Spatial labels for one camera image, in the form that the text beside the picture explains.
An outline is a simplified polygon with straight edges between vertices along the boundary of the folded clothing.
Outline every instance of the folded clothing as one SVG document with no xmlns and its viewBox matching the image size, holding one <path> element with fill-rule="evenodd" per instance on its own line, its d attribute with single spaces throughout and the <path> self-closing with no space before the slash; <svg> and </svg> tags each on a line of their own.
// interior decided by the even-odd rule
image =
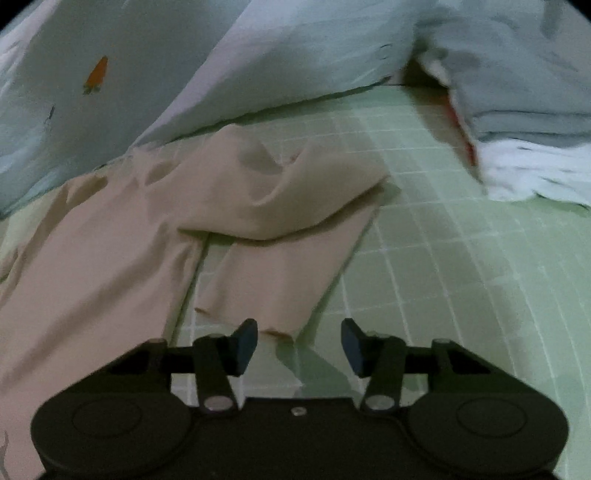
<svg viewBox="0 0 591 480">
<path fill-rule="evenodd" d="M 153 337 L 170 338 L 208 232 L 236 236 L 196 307 L 294 335 L 377 205 L 383 164 L 309 143 L 279 165 L 224 127 L 180 159 L 138 150 L 68 181 L 0 264 L 0 432 L 12 480 L 43 467 L 48 398 Z"/>
<path fill-rule="evenodd" d="M 591 205 L 591 86 L 536 30 L 436 11 L 420 24 L 425 71 L 450 89 L 495 200 Z"/>
</svg>

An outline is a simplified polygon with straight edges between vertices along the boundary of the beige fabric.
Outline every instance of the beige fabric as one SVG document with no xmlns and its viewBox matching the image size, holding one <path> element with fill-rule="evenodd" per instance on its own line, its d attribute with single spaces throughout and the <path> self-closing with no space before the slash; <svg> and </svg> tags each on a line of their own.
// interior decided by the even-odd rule
<svg viewBox="0 0 591 480">
<path fill-rule="evenodd" d="M 29 435 L 43 401 L 146 339 L 170 336 L 207 232 L 240 240 L 196 307 L 293 334 L 387 176 L 382 164 L 316 144 L 279 166 L 236 125 L 185 158 L 137 151 L 125 165 L 65 184 L 31 239 L 2 261 L 0 433 L 11 480 L 43 470 Z"/>
</svg>

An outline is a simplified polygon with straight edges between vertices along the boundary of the carrot print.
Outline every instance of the carrot print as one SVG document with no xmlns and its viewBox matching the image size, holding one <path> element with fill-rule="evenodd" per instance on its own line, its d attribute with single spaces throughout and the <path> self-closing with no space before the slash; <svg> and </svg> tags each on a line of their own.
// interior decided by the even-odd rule
<svg viewBox="0 0 591 480">
<path fill-rule="evenodd" d="M 85 95 L 100 91 L 100 86 L 102 85 L 105 74 L 107 73 L 108 61 L 109 59 L 106 56 L 102 57 L 96 64 L 95 69 L 90 72 L 90 75 L 88 75 L 88 79 L 84 84 Z"/>
</svg>

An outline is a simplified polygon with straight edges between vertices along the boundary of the gray cloth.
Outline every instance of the gray cloth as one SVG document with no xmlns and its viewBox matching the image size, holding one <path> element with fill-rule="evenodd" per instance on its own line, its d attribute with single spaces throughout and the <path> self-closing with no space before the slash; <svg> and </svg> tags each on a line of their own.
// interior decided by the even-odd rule
<svg viewBox="0 0 591 480">
<path fill-rule="evenodd" d="M 539 30 L 437 8 L 418 37 L 422 59 L 445 69 L 457 113 L 477 140 L 591 142 L 590 82 Z"/>
</svg>

